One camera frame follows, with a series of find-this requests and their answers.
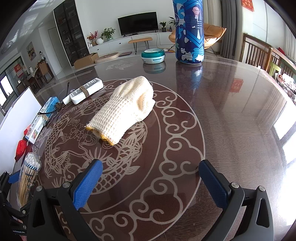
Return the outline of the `cotton swab pack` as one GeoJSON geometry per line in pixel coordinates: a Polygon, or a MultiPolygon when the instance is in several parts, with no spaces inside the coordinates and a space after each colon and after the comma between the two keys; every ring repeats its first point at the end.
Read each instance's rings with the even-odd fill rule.
{"type": "Polygon", "coordinates": [[[18,177],[18,205],[27,204],[30,191],[41,169],[41,157],[33,152],[27,153],[18,177]]]}

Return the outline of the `cream knitted work gloves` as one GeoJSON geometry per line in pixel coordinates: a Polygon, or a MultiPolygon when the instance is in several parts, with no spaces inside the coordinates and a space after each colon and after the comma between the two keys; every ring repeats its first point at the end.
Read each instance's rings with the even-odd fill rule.
{"type": "Polygon", "coordinates": [[[114,146],[131,126],[150,114],[155,105],[153,96],[154,90],[147,78],[133,78],[114,90],[86,129],[114,146]]]}

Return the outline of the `red plastic bag bundle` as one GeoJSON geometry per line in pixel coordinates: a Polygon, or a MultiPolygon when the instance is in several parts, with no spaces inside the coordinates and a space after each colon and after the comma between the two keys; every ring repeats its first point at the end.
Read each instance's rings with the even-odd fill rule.
{"type": "Polygon", "coordinates": [[[18,142],[17,148],[16,148],[16,155],[15,155],[15,161],[18,162],[18,160],[22,156],[26,156],[27,153],[32,151],[32,144],[28,142],[26,139],[26,134],[28,133],[30,129],[30,125],[24,130],[23,132],[23,138],[18,142]]]}

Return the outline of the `blue white medicine box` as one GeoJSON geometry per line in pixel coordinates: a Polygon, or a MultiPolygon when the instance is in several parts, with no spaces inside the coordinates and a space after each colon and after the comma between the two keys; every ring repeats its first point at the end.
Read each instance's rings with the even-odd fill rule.
{"type": "MultiPolygon", "coordinates": [[[[52,111],[54,109],[54,105],[55,103],[59,102],[58,97],[53,96],[50,97],[47,102],[43,105],[43,107],[40,109],[39,112],[46,112],[46,111],[52,111]]],[[[40,132],[42,131],[43,127],[45,126],[46,121],[49,118],[49,114],[45,117],[40,116],[40,115],[36,115],[35,119],[32,121],[31,123],[31,127],[28,131],[28,133],[26,134],[26,139],[34,144],[40,134],[40,132]]]]}

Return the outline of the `black eyeglasses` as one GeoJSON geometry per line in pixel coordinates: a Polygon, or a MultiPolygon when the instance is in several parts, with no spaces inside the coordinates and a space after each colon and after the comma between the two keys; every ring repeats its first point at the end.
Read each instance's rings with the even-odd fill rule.
{"type": "Polygon", "coordinates": [[[40,116],[45,117],[45,116],[47,116],[47,115],[49,114],[49,118],[48,118],[48,120],[47,120],[46,123],[45,123],[45,126],[47,126],[48,123],[50,122],[50,119],[52,118],[51,115],[52,115],[54,112],[59,111],[64,105],[65,105],[65,104],[64,104],[63,101],[61,101],[61,102],[57,102],[57,103],[55,103],[55,105],[54,105],[54,109],[53,109],[52,111],[38,112],[37,115],[40,115],[40,116]]]}

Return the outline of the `white flat bottle with band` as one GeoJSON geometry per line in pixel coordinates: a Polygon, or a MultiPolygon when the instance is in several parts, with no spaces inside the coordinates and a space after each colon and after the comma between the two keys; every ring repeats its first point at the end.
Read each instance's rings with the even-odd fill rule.
{"type": "Polygon", "coordinates": [[[74,90],[70,94],[68,94],[63,99],[63,104],[67,105],[70,102],[72,102],[73,104],[79,104],[84,99],[88,98],[95,92],[102,90],[103,88],[103,81],[99,78],[94,78],[86,84],[80,86],[78,89],[74,90]]]}

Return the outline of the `brown cardboard box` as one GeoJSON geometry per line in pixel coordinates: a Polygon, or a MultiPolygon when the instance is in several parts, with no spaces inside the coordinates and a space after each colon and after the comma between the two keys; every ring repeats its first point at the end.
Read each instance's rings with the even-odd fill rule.
{"type": "Polygon", "coordinates": [[[83,58],[80,58],[74,62],[74,67],[76,70],[84,68],[86,66],[92,65],[95,63],[95,60],[98,58],[97,53],[92,53],[90,55],[87,55],[83,58]]]}

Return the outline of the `wooden dining chair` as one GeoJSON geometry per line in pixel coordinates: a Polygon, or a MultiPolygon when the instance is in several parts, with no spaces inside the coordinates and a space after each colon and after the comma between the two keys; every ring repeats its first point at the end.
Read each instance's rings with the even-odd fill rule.
{"type": "Polygon", "coordinates": [[[271,45],[246,33],[243,34],[240,62],[267,71],[272,52],[271,45]]]}

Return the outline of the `teal white round container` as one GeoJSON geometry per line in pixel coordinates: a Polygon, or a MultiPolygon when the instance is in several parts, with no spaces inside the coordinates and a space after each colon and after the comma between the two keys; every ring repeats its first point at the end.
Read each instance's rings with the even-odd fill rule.
{"type": "Polygon", "coordinates": [[[145,64],[162,63],[165,60],[165,56],[163,49],[147,49],[141,53],[141,58],[145,64]]]}

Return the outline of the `oval wooden cat scratcher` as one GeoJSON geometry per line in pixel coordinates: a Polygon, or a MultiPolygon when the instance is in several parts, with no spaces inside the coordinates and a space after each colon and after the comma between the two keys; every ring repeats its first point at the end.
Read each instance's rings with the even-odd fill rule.
{"type": "Polygon", "coordinates": [[[117,57],[119,57],[119,55],[120,55],[119,52],[109,53],[96,58],[94,60],[94,63],[98,64],[98,63],[110,61],[110,60],[116,59],[117,57]]]}

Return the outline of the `orange rocking lounge chair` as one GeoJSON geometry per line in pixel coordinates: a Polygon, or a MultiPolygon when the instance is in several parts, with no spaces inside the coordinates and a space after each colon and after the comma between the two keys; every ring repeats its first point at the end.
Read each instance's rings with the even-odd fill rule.
{"type": "Polygon", "coordinates": [[[208,49],[221,39],[221,37],[224,35],[227,29],[205,23],[204,30],[205,30],[205,33],[204,33],[205,49],[208,49]]]}

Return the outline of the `white tv cabinet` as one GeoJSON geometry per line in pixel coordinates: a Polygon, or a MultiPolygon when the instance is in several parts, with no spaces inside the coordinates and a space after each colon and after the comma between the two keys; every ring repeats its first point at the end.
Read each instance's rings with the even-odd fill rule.
{"type": "Polygon", "coordinates": [[[130,41],[146,38],[152,38],[152,40],[148,41],[148,46],[150,48],[169,49],[174,44],[169,39],[170,34],[170,32],[159,32],[122,37],[104,42],[94,47],[90,47],[88,50],[90,54],[97,53],[99,56],[102,56],[114,52],[123,53],[132,51],[135,53],[136,47],[137,53],[140,53],[142,50],[146,49],[146,44],[144,41],[140,41],[136,44],[130,43],[130,41]]]}

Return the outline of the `red flowers in vase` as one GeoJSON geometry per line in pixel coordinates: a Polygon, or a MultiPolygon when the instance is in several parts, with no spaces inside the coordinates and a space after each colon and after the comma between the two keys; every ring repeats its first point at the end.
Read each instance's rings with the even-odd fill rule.
{"type": "Polygon", "coordinates": [[[98,31],[95,31],[94,33],[90,32],[90,34],[87,36],[87,39],[90,41],[90,43],[93,46],[96,46],[96,40],[97,40],[97,36],[98,36],[98,31]]]}

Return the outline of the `blue patterned tall canister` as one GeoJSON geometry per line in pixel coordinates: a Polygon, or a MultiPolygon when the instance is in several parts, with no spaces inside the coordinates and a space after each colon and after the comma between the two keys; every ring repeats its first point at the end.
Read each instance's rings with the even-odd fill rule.
{"type": "Polygon", "coordinates": [[[201,65],[204,60],[203,2],[174,0],[175,49],[178,61],[201,65]]]}

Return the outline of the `black television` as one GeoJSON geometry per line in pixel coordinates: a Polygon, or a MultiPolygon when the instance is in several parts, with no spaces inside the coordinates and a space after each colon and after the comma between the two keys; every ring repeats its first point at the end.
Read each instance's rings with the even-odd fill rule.
{"type": "Polygon", "coordinates": [[[122,16],[117,20],[121,35],[158,30],[158,19],[155,11],[122,16]]]}

